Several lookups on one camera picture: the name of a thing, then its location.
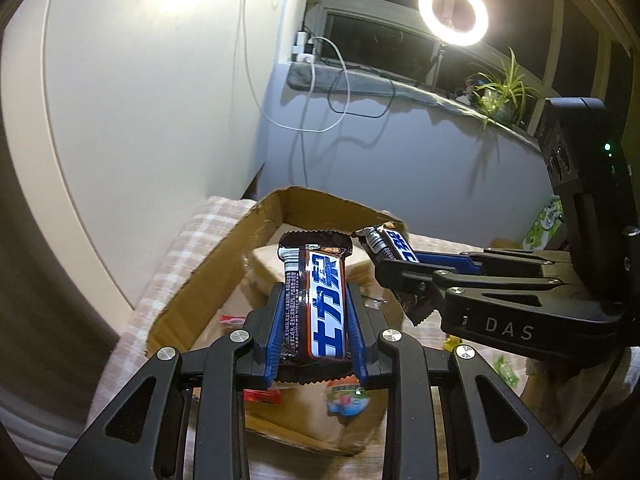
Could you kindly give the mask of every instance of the potted plant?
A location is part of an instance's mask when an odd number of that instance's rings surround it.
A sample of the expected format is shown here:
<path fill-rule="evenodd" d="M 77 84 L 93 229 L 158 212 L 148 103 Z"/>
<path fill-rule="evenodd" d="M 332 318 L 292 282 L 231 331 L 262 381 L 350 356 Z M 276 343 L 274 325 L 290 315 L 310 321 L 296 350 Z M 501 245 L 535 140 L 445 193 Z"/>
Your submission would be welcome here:
<path fill-rule="evenodd" d="M 472 92 L 474 94 L 474 104 L 486 115 L 500 123 L 520 124 L 524 115 L 524 108 L 527 96 L 535 97 L 534 89 L 522 82 L 522 71 L 516 62 L 513 50 L 509 65 L 502 63 L 503 76 L 496 76 L 493 73 L 478 72 L 475 77 L 486 81 L 476 86 Z"/>

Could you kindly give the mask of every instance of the white cable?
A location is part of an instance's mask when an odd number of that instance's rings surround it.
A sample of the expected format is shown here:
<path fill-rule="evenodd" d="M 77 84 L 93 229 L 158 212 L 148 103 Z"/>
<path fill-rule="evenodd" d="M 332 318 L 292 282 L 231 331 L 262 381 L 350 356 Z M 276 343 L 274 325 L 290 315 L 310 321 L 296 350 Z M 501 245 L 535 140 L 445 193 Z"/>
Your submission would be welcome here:
<path fill-rule="evenodd" d="M 312 51 L 313 56 L 311 57 L 311 86 L 309 87 L 309 92 L 306 94 L 305 105 L 302 107 L 302 115 L 300 117 L 300 126 L 305 121 L 306 111 L 308 110 L 309 101 L 311 101 L 311 94 L 314 92 L 314 88 L 316 87 L 316 48 L 314 47 Z M 309 187 L 309 175 L 306 171 L 306 150 L 305 150 L 305 134 L 304 132 L 300 132 L 300 151 L 302 152 L 302 173 L 305 177 L 305 187 Z"/>
<path fill-rule="evenodd" d="M 347 72 L 347 65 L 344 62 L 344 59 L 342 58 L 342 54 L 340 53 L 340 50 L 338 49 L 338 47 L 336 46 L 336 44 L 327 39 L 324 38 L 322 36 L 313 36 L 311 38 L 311 41 L 313 40 L 322 40 L 322 41 L 326 41 L 327 43 L 329 43 L 335 50 L 335 53 L 338 55 L 338 59 L 340 60 L 340 64 L 342 65 L 342 70 L 344 71 L 344 79 L 346 81 L 346 85 L 347 85 L 347 102 L 344 105 L 344 110 L 342 111 L 342 114 L 340 115 L 340 117 L 338 118 L 337 121 L 335 121 L 334 124 L 332 124 L 331 126 L 324 128 L 323 130 L 304 130 L 302 128 L 294 128 L 292 126 L 285 126 L 284 124 L 280 124 L 276 121 L 274 121 L 273 119 L 271 119 L 267 113 L 262 109 L 262 106 L 260 106 L 260 103 L 258 102 L 258 97 L 255 94 L 255 89 L 254 89 L 254 83 L 251 81 L 251 75 L 250 75 L 250 71 L 249 71 L 249 56 L 248 56 L 248 51 L 247 51 L 247 40 L 246 40 L 246 0 L 242 0 L 241 1 L 241 23 L 242 23 L 242 42 L 243 42 L 243 47 L 244 47 L 244 70 L 246 72 L 246 78 L 247 81 L 249 82 L 249 89 L 251 91 L 251 96 L 254 98 L 254 102 L 255 105 L 258 107 L 258 110 L 260 110 L 260 113 L 262 114 L 262 116 L 267 119 L 271 124 L 274 124 L 275 126 L 279 126 L 280 128 L 284 128 L 286 130 L 292 130 L 294 132 L 306 132 L 306 133 L 310 133 L 310 134 L 323 134 L 325 132 L 328 132 L 329 130 L 331 130 L 332 128 L 335 128 L 338 124 L 340 124 L 342 122 L 342 120 L 346 117 L 347 115 L 347 110 L 349 108 L 349 104 L 351 103 L 351 85 L 349 82 L 349 73 Z M 306 96 L 307 102 L 309 101 L 309 99 L 311 99 L 311 94 L 313 93 L 314 90 L 314 86 L 316 84 L 316 68 L 313 64 L 313 60 L 311 62 L 311 86 L 309 87 L 309 92 Z"/>

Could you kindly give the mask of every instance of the windowsill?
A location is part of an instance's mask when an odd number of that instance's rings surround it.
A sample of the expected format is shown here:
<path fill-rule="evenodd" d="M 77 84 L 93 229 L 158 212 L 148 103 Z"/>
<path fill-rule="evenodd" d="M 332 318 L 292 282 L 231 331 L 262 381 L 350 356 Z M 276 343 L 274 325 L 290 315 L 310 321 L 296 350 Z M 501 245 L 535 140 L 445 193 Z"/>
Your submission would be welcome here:
<path fill-rule="evenodd" d="M 338 72 L 341 72 L 340 68 L 322 64 L 316 64 L 315 67 L 316 84 L 314 86 L 314 93 L 326 94 L 331 90 L 332 94 L 346 94 L 344 79 L 341 79 L 342 82 L 340 84 L 334 84 Z M 382 98 L 390 98 L 393 95 L 393 90 L 390 88 L 388 79 L 377 75 L 358 72 L 357 70 L 350 70 L 349 83 L 352 95 L 366 95 Z M 287 85 L 293 90 L 308 92 L 311 85 L 311 65 L 309 63 L 292 62 L 289 67 L 289 73 L 287 73 Z M 536 139 L 532 138 L 524 130 L 517 128 L 516 126 L 504 126 L 497 121 L 488 119 L 486 116 L 464 103 L 441 97 L 421 88 L 416 88 L 398 81 L 394 81 L 394 85 L 396 88 L 395 99 L 403 99 L 405 101 L 423 104 L 425 106 L 437 106 L 454 115 L 475 117 L 481 124 L 486 121 L 488 124 L 512 135 L 523 144 L 526 144 L 537 152 L 540 152 L 540 147 L 538 146 Z"/>

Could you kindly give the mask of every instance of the black plastic bracket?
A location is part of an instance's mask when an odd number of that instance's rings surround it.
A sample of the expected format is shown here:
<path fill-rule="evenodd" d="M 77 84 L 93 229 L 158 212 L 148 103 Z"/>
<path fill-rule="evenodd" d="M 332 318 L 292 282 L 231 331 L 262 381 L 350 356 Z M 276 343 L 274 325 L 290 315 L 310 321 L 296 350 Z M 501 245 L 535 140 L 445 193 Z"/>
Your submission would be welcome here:
<path fill-rule="evenodd" d="M 425 312 L 437 309 L 443 332 L 526 357 L 591 367 L 621 340 L 636 340 L 622 304 L 592 298 L 569 253 L 489 249 L 465 256 L 482 274 L 382 260 L 376 278 L 415 294 Z"/>
<path fill-rule="evenodd" d="M 438 478 L 431 386 L 440 388 L 450 478 L 577 479 L 568 458 L 471 347 L 424 348 L 390 329 L 349 286 L 353 365 L 368 390 L 388 390 L 383 480 Z M 248 480 L 246 388 L 270 384 L 282 288 L 244 330 L 180 354 L 162 348 L 116 395 L 63 460 L 54 480 L 182 480 L 193 389 L 201 387 L 193 479 Z M 469 359 L 460 357 L 473 355 Z"/>

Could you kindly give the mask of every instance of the black cable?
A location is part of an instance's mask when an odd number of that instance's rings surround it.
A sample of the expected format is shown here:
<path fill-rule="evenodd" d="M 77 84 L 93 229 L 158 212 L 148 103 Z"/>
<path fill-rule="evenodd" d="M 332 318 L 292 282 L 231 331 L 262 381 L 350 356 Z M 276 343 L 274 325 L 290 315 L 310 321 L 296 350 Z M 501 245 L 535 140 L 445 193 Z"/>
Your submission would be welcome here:
<path fill-rule="evenodd" d="M 331 111 L 333 113 L 335 113 L 335 114 L 344 113 L 344 112 L 339 112 L 338 110 L 336 110 L 334 108 L 334 106 L 332 105 L 332 103 L 331 103 L 331 94 L 334 91 L 335 84 L 338 81 L 338 79 L 340 78 L 340 76 L 342 75 L 342 72 L 344 72 L 344 70 L 340 70 L 340 72 L 338 72 L 338 75 L 334 78 L 334 82 L 331 84 L 331 87 L 329 88 L 329 91 L 326 93 L 326 102 L 328 103 L 329 108 L 331 108 Z M 380 74 L 376 73 L 375 71 L 372 71 L 372 73 L 374 73 L 377 76 L 380 76 Z M 391 99 L 389 99 L 388 105 L 386 105 L 386 108 L 382 111 L 382 113 L 380 115 L 357 114 L 355 112 L 347 112 L 347 113 L 345 113 L 345 115 L 352 115 L 352 116 L 355 116 L 355 117 L 364 117 L 364 118 L 367 118 L 367 119 L 379 119 L 380 117 L 384 116 L 389 111 L 389 109 L 391 108 L 391 105 L 394 102 L 394 99 L 396 98 L 396 84 L 393 82 L 393 80 L 390 77 L 387 77 L 386 79 L 391 83 L 392 94 L 391 94 Z"/>
<path fill-rule="evenodd" d="M 611 380 L 613 379 L 613 375 L 616 373 L 616 371 L 618 370 L 618 367 L 620 366 L 620 361 L 622 361 L 622 357 L 625 354 L 625 350 L 626 348 L 622 347 L 618 350 L 618 354 L 616 355 L 616 357 L 613 359 L 613 362 L 611 363 L 611 367 L 609 368 L 609 371 L 607 372 L 607 375 L 604 377 L 604 380 L 602 381 L 602 384 L 600 385 L 600 387 L 598 388 L 598 390 L 596 391 L 595 395 L 593 396 L 593 399 L 590 400 L 590 402 L 587 404 L 587 407 L 584 409 L 584 411 L 580 414 L 580 416 L 576 419 L 576 421 L 574 422 L 574 425 L 571 427 L 571 429 L 569 430 L 569 432 L 564 436 L 564 438 L 560 441 L 560 447 L 564 447 L 565 444 L 567 442 L 569 442 L 569 439 L 574 436 L 574 433 L 578 430 L 578 428 L 580 427 L 580 425 L 583 423 L 584 419 L 587 417 L 587 415 L 589 415 L 589 413 L 591 412 L 591 410 L 594 408 L 594 406 L 597 404 L 597 402 L 600 400 L 600 397 L 602 396 L 602 394 L 604 393 L 604 390 L 607 389 L 607 386 L 609 386 L 609 383 L 611 382 Z"/>

